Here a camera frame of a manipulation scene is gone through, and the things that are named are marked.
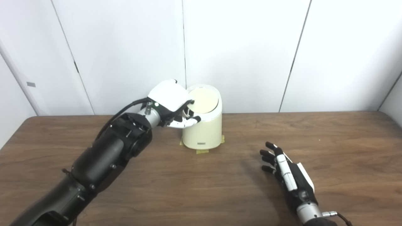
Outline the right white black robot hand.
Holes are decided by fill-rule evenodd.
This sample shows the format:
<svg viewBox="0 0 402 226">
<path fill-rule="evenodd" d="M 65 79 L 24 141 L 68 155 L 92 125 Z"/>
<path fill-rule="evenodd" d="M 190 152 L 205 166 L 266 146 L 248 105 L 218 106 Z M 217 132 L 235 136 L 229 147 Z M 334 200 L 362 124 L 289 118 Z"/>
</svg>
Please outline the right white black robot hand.
<svg viewBox="0 0 402 226">
<path fill-rule="evenodd" d="M 293 212 L 303 204 L 318 204 L 314 185 L 302 163 L 294 163 L 277 145 L 266 142 L 269 150 L 260 150 L 261 159 L 268 163 L 261 169 L 272 174 L 282 187 L 286 204 Z"/>
</svg>

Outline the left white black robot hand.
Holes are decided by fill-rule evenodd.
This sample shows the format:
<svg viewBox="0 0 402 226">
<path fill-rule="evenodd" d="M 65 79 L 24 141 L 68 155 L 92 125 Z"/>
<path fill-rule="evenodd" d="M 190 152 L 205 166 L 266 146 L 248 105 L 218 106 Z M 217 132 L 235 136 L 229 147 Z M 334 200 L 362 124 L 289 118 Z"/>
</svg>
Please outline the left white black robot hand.
<svg viewBox="0 0 402 226">
<path fill-rule="evenodd" d="M 199 123 L 199 116 L 184 116 L 182 113 L 195 100 L 175 79 L 165 80 L 155 86 L 147 96 L 152 109 L 159 115 L 159 127 L 186 128 Z"/>
</svg>

